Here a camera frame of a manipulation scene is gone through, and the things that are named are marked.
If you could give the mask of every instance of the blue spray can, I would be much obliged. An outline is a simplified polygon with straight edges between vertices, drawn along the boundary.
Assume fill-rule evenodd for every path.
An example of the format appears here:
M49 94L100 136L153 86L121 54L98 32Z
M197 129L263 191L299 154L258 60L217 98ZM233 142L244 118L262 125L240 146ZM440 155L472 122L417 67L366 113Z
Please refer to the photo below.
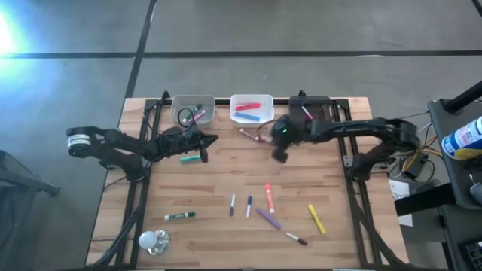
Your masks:
M481 155L482 117L444 137L442 149L455 160L469 160Z

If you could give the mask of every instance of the white ball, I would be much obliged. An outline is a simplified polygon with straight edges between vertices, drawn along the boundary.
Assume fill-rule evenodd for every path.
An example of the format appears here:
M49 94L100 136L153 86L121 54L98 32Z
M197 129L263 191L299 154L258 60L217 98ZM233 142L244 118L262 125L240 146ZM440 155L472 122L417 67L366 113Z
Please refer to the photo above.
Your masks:
M157 244L156 233L147 231L139 237L139 246L143 249L151 249Z

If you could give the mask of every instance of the concrete floor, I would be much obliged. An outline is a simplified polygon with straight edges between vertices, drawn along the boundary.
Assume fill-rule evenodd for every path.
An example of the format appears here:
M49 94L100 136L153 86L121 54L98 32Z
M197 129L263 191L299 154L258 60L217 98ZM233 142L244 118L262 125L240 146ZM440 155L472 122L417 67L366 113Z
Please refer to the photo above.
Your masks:
M149 0L1 0L2 53L136 52ZM159 0L146 52L480 50L469 0ZM144 59L134 97L205 93L368 96L374 116L427 110L480 80L480 56ZM66 151L71 126L116 127L134 59L0 59L0 149L58 197L37 195L11 268L84 265L105 170ZM422 126L427 116L412 119ZM447 181L443 166L436 177ZM410 261L440 266L405 234Z

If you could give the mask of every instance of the marker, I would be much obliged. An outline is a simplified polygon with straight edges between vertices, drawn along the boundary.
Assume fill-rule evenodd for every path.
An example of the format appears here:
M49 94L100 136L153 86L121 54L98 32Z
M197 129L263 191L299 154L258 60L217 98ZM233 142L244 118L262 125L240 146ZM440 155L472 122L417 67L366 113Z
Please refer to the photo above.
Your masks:
M236 199L236 195L233 194L233 198L231 198L231 208L229 208L229 216L234 215L234 200Z
M313 116L308 112L308 110L304 106L301 106L301 109L303 109L303 112L307 115L309 119L313 120Z
M251 212L251 202L253 198L252 196L248 196L248 206L246 207L246 217L249 218L249 213Z
M263 209L256 208L256 211L264 219L266 219L268 222L270 222L270 224L273 225L273 227L275 227L277 230L281 230L281 228L282 228L281 224L278 221L276 221L272 216L270 216L268 213L266 213ZM305 240L301 239L300 237L298 237L298 236L296 236L292 233L285 232L285 234L287 236L289 236L290 238L292 238L293 240L295 240L296 242L299 242L302 245L308 245L308 243Z
M191 157L182 157L182 158L179 158L179 162L181 162L181 163L191 162L191 161L197 161L197 160L201 160L201 156L200 156L200 155L194 155L194 156L191 156Z
M193 112L193 115L196 115L196 113L202 108L203 106L202 105L196 105L196 108L192 111ZM182 123L187 123L189 120L191 120L193 116L191 115L191 113L189 113L189 115L185 118L182 119Z
M263 209L258 207L258 208L256 208L256 211L264 219L266 219L268 222L270 222L270 224L273 225L273 227L275 227L277 230L281 230L281 224L278 221L274 220L274 218L272 216L270 216L268 213L266 213Z
M273 205L273 198L271 196L271 187L270 184L264 185L264 189L266 189L266 197L268 198L268 208L270 209L270 213L274 213L274 205Z
M263 140L263 142L271 143L273 138L271 136L261 134L260 140Z
M187 213L181 213L181 214L175 214L175 215L164 215L164 220L174 220L174 219L179 219L179 218L192 218L195 216L195 212L187 212Z
M206 113L206 110L202 110L201 112L197 113L194 115L194 121L199 120L204 114Z
M294 234L291 234L291 233L289 233L289 232L285 232L285 234L286 234L287 236L291 237L294 241L299 242L299 243L302 244L302 245L308 245L307 241L303 240L302 238L300 238L300 237L298 237L298 236L296 236L296 235L294 235Z
M236 113L234 113L234 115L235 115L236 117L245 118L246 120L254 120L254 121L257 121L257 122L259 122L259 120L260 120L259 117L251 116L250 114L244 114L244 113L236 112Z
M235 107L235 109L236 109L236 111L241 111L241 110L260 108L260 107L261 107L261 104L259 102L255 102L255 103L248 104L248 105L238 105L237 107Z
M248 136L249 138L251 138L252 140L256 141L256 142L260 142L260 143L263 143L264 140L263 139L260 139L259 136L257 135L253 135L251 134L250 132L246 131L245 129L241 128L239 129L239 131L245 135L245 136Z
M326 230L323 227L322 222L319 220L318 215L316 214L316 211L311 204L308 204L308 210L310 210L311 216L315 220L315 223L316 223L316 226L319 229L319 232L322 233L322 234L325 234Z

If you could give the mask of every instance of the yellow marker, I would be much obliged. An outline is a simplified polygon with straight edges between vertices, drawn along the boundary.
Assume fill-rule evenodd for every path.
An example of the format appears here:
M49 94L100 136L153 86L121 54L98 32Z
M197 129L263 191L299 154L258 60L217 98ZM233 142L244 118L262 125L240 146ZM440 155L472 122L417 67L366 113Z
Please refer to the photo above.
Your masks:
M322 234L325 234L326 230L323 227L322 222L320 222L320 220L318 218L318 215L316 215L316 211L311 204L308 204L308 210L310 210L311 216L313 216L313 219L316 222L316 226L318 226L318 228L319 228L319 232L322 233Z

